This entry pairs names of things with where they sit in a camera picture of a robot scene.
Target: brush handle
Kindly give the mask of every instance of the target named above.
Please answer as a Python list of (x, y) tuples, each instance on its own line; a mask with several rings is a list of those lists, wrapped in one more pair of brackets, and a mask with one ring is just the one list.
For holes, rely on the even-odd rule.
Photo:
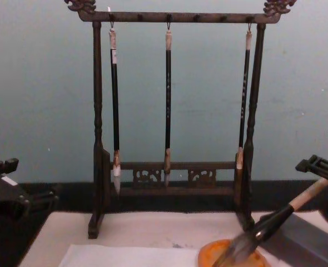
[(289, 205), (294, 208), (294, 211), (301, 208), (305, 203), (313, 199), (318, 195), (324, 188), (328, 186), (328, 180), (325, 178), (319, 179), (299, 196), (290, 201)]

